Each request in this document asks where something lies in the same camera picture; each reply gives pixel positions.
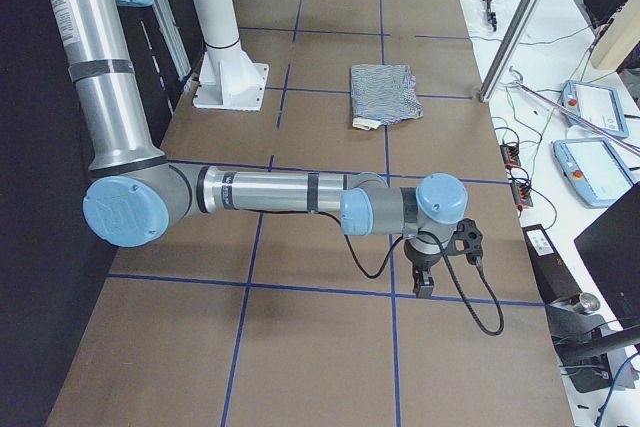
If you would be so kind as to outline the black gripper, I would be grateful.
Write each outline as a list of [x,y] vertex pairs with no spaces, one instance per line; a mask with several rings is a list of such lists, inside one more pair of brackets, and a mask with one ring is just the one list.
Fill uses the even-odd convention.
[[404,242],[404,254],[412,264],[412,276],[414,280],[413,293],[416,298],[431,298],[434,290],[434,279],[431,268],[437,264],[442,255],[436,253],[423,253],[409,241]]

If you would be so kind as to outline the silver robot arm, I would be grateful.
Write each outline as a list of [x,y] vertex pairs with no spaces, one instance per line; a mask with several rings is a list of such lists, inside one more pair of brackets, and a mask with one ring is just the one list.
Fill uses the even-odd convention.
[[[191,0],[174,9],[187,18],[181,24],[193,42],[198,29]],[[152,70],[151,54],[139,19],[153,24],[153,41],[160,42],[150,8],[140,15],[129,9],[120,14],[126,25],[133,59],[144,80],[144,108],[154,142],[161,142],[169,113],[159,74]],[[114,247],[90,233],[81,214],[80,197],[87,185],[87,156],[92,155],[87,128],[77,96],[67,79],[62,44],[55,32],[46,0],[1,0],[1,303],[34,302],[27,299],[89,295],[99,289]],[[192,52],[196,47],[192,42]],[[206,112],[198,115],[211,120]],[[235,119],[236,114],[229,114]],[[169,154],[177,160],[208,159],[214,163],[258,164],[240,160],[240,147],[248,154],[266,154],[258,134],[229,120],[204,126],[190,134],[187,147],[203,147],[202,154]]]

